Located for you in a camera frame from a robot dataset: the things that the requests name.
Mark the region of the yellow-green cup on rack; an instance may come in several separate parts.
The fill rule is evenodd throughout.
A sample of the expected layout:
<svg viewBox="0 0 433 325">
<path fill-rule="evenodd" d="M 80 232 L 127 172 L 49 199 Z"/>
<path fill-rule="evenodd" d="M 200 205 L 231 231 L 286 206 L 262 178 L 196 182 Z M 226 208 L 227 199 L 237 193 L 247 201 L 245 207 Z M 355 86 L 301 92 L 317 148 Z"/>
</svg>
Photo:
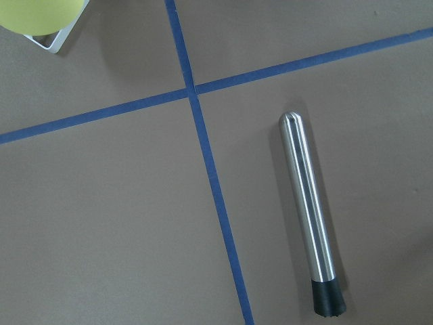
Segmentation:
<svg viewBox="0 0 433 325">
<path fill-rule="evenodd" d="M 49 35 L 71 23 L 84 1 L 1 1 L 1 26 L 22 35 Z"/>
</svg>

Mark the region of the steel muddler black tip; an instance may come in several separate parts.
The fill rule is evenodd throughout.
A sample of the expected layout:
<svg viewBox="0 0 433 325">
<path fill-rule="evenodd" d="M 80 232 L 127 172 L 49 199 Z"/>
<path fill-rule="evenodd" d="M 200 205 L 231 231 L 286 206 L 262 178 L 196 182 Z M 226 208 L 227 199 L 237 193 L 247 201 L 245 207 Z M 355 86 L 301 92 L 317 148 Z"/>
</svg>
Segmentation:
<svg viewBox="0 0 433 325">
<path fill-rule="evenodd" d="M 324 318 L 338 317 L 346 311 L 346 303 L 334 267 L 301 115 L 282 114 L 279 129 L 311 275 L 313 308 Z"/>
</svg>

